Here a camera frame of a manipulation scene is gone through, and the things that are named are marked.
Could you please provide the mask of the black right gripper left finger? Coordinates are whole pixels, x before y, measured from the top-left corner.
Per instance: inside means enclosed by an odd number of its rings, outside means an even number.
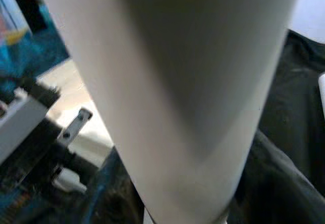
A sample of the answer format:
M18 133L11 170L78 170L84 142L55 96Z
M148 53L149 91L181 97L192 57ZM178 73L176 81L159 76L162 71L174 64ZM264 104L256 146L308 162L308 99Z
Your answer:
M143 223L144 204L113 147L90 182L86 223Z

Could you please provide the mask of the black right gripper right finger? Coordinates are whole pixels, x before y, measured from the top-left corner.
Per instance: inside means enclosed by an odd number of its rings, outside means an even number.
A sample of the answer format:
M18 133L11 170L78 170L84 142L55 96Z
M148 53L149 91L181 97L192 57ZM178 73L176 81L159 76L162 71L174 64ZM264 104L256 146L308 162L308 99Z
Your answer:
M262 132L253 138L235 203L245 223L324 223L324 197Z

